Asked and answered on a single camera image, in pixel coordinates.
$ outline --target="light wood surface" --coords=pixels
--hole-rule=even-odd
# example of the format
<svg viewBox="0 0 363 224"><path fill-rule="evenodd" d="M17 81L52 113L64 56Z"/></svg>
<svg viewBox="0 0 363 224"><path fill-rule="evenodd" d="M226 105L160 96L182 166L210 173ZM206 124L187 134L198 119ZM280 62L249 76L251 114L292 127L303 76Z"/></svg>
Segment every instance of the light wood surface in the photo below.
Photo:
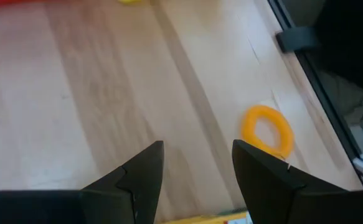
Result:
<svg viewBox="0 0 363 224"><path fill-rule="evenodd" d="M288 162L361 189L279 30L265 0L0 7L0 189L82 188L163 140L159 222L244 207L230 153L255 104L289 121Z"/></svg>

